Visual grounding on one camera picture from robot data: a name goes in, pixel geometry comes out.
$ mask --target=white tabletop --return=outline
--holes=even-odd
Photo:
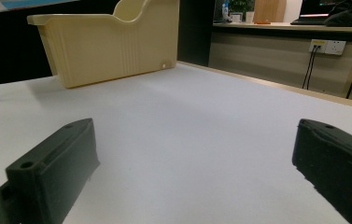
[[[179,64],[66,90],[0,85],[5,168],[93,118],[101,165],[64,223],[346,223],[291,163],[300,119],[352,134],[352,106]]]

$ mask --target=white wall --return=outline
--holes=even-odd
[[[287,0],[286,12],[283,22],[292,22],[298,19],[301,10],[302,0]]]

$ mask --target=wooden desk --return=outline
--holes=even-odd
[[[93,118],[101,165],[64,223],[346,223],[291,156],[302,118],[352,133],[352,101],[227,75],[179,63],[72,90],[0,85],[0,185],[23,153]]]
[[[342,56],[317,54],[310,90],[352,99],[352,27],[214,24],[209,66],[301,87],[311,39],[344,40]]]

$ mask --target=potted plant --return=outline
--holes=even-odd
[[[243,20],[246,19],[246,12],[254,10],[254,0],[229,0],[229,11],[231,14],[239,13]]]

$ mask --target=screw hole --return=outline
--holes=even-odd
[[[31,166],[33,166],[33,162],[31,162],[31,161],[27,161],[27,162],[25,162],[25,163],[23,163],[22,165],[21,165],[21,168],[22,169],[26,169],[26,168],[29,168],[29,167],[31,167]]]

